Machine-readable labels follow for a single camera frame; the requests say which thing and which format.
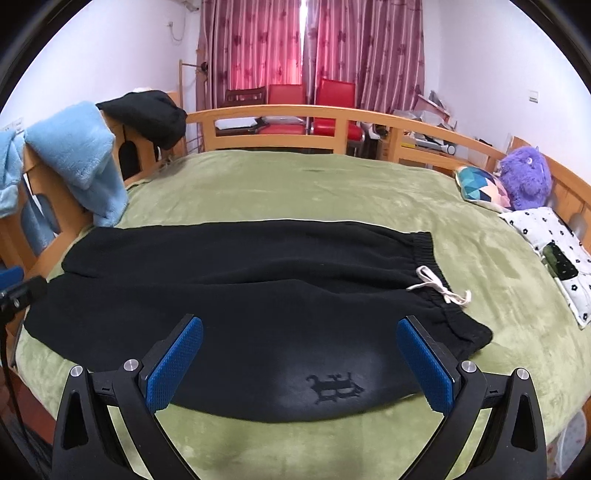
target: wall socket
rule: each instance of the wall socket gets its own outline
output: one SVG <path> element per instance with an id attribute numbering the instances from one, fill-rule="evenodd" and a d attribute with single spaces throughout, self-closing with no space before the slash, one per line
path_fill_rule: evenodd
<path id="1" fill-rule="evenodd" d="M 6 130 L 16 130 L 17 135 L 22 134 L 23 131 L 25 130 L 23 127 L 24 122 L 25 122 L 25 119 L 23 117 L 20 117 L 20 118 L 16 119 L 14 122 L 1 128 L 0 131 L 5 132 Z"/>
<path id="2" fill-rule="evenodd" d="M 538 92 L 536 92 L 535 90 L 530 90 L 530 102 L 538 103 L 539 100 L 540 100 L 540 94 Z"/>

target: black cable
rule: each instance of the black cable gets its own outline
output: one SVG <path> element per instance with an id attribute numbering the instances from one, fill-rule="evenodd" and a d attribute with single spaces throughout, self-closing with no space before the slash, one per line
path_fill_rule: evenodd
<path id="1" fill-rule="evenodd" d="M 4 372 L 4 378 L 6 380 L 6 386 L 8 387 L 8 394 L 10 395 L 10 401 L 12 402 L 12 406 L 14 407 L 14 411 L 17 415 L 18 424 L 21 426 L 22 435 L 24 436 L 25 442 L 27 443 L 27 447 L 31 451 L 31 454 L 35 459 L 35 463 L 37 464 L 37 471 L 44 480 L 47 480 L 45 472 L 39 464 L 37 452 L 33 449 L 33 446 L 31 445 L 31 442 L 29 440 L 29 435 L 27 433 L 27 429 L 25 428 L 25 423 L 22 420 L 21 409 L 18 406 L 17 396 L 14 392 L 14 386 L 12 384 L 12 378 L 10 377 L 10 370 L 8 368 L 7 338 L 8 335 L 6 332 L 6 327 L 2 326 L 0 328 L 0 361 L 2 362 L 2 370 Z"/>
<path id="2" fill-rule="evenodd" d="M 183 34 L 181 35 L 181 38 L 180 38 L 180 39 L 174 36 L 174 22 L 172 22 L 172 21 L 171 21 L 171 22 L 168 24 L 168 26 L 169 26 L 169 28 L 170 28 L 170 35 L 172 36 L 173 40 L 174 40 L 175 42 L 178 42 L 178 43 L 182 42 L 182 41 L 183 41 L 183 39 L 184 39 L 185 32 L 186 32 L 186 30 L 187 30 L 187 11 L 185 11 L 185 15 L 184 15 L 184 26 L 183 26 Z"/>

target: pink curtain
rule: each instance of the pink curtain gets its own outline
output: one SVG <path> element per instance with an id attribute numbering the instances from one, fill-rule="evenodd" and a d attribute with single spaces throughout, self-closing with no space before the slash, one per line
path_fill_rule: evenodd
<path id="1" fill-rule="evenodd" d="M 411 109 L 424 89 L 422 0 L 309 0 L 303 63 L 310 102 L 325 77 L 356 83 L 358 108 Z"/>
<path id="2" fill-rule="evenodd" d="M 211 108 L 227 89 L 301 83 L 300 0 L 205 0 L 202 40 Z"/>

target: white patterned cloth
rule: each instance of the white patterned cloth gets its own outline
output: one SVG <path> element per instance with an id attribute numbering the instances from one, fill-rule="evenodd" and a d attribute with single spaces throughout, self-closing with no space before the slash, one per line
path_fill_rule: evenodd
<path id="1" fill-rule="evenodd" d="M 591 321 L 591 256 L 578 237 L 549 207 L 516 210 L 499 216 L 527 240 L 540 258 L 544 247 L 554 242 L 578 270 L 574 278 L 556 280 L 579 326 L 587 326 Z"/>

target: geometric pattern pillow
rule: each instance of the geometric pattern pillow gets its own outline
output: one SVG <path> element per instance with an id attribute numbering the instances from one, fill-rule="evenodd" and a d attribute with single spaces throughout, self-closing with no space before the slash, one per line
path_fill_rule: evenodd
<path id="1" fill-rule="evenodd" d="M 456 183 L 467 202 L 497 213 L 510 212 L 511 201 L 505 187 L 495 176 L 478 167 L 462 166 L 456 170 Z"/>

